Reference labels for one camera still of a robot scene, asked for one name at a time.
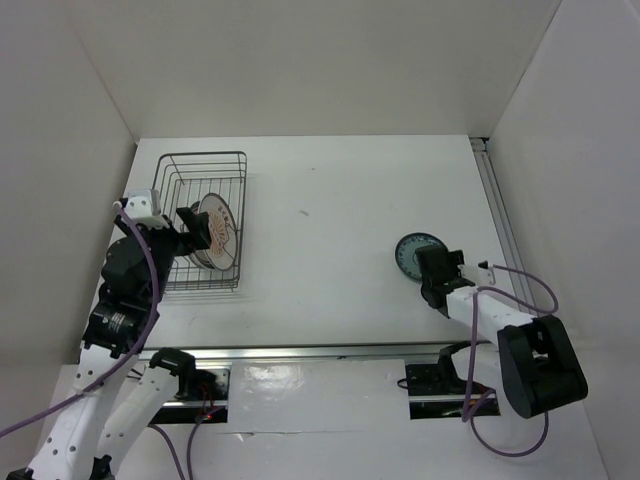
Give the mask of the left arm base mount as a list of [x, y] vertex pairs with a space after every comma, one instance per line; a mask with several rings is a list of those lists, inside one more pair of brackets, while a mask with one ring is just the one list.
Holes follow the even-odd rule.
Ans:
[[168, 370], [178, 382], [151, 418], [152, 425], [227, 422], [231, 377], [228, 366], [199, 366], [193, 355], [168, 347], [154, 353], [148, 366]]

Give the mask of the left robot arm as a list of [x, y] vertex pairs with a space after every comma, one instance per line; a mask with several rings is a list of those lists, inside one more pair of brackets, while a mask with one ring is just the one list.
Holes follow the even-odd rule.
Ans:
[[209, 216], [180, 208], [184, 229], [177, 231], [149, 208], [137, 213], [121, 201], [116, 211], [124, 236], [107, 251], [69, 396], [52, 407], [57, 419], [44, 444], [11, 479], [113, 479], [162, 405], [196, 390], [195, 358], [162, 348], [129, 397], [116, 401], [159, 318], [175, 259], [210, 246]]

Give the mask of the blue floral plate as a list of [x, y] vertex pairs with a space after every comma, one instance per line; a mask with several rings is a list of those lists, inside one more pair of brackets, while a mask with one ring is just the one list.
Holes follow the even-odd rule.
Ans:
[[424, 273], [433, 261], [448, 251], [446, 244], [436, 236], [426, 232], [414, 232], [398, 241], [394, 259], [399, 270], [407, 278], [422, 283]]

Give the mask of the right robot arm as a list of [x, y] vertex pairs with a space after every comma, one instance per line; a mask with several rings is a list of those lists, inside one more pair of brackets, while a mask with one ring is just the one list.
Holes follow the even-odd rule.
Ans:
[[[469, 345], [462, 350], [468, 359], [450, 358], [436, 369], [436, 379], [444, 390], [457, 392], [465, 386], [465, 421], [478, 408], [470, 401], [479, 337], [494, 346], [489, 352], [489, 377], [479, 383], [502, 392], [520, 417], [529, 419], [587, 397], [586, 377], [564, 324], [556, 316], [558, 299], [540, 278], [489, 262], [468, 266], [462, 251], [439, 245], [420, 247], [415, 257], [427, 304], [470, 328]], [[538, 308], [496, 288], [497, 270], [539, 283], [551, 297], [552, 306]]]

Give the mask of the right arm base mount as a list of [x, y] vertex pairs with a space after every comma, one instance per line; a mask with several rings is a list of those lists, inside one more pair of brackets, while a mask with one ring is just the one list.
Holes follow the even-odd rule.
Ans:
[[456, 374], [452, 356], [469, 346], [468, 341], [459, 342], [441, 349], [435, 363], [405, 366], [405, 376], [396, 385], [408, 393], [412, 420], [461, 417], [466, 378]]

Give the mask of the orange sunburst plate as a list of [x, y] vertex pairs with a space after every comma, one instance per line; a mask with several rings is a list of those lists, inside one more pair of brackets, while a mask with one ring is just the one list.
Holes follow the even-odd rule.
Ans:
[[239, 240], [229, 205], [220, 195], [209, 193], [201, 200], [198, 212], [208, 215], [211, 242], [204, 253], [209, 263], [216, 270], [230, 270], [237, 258]]

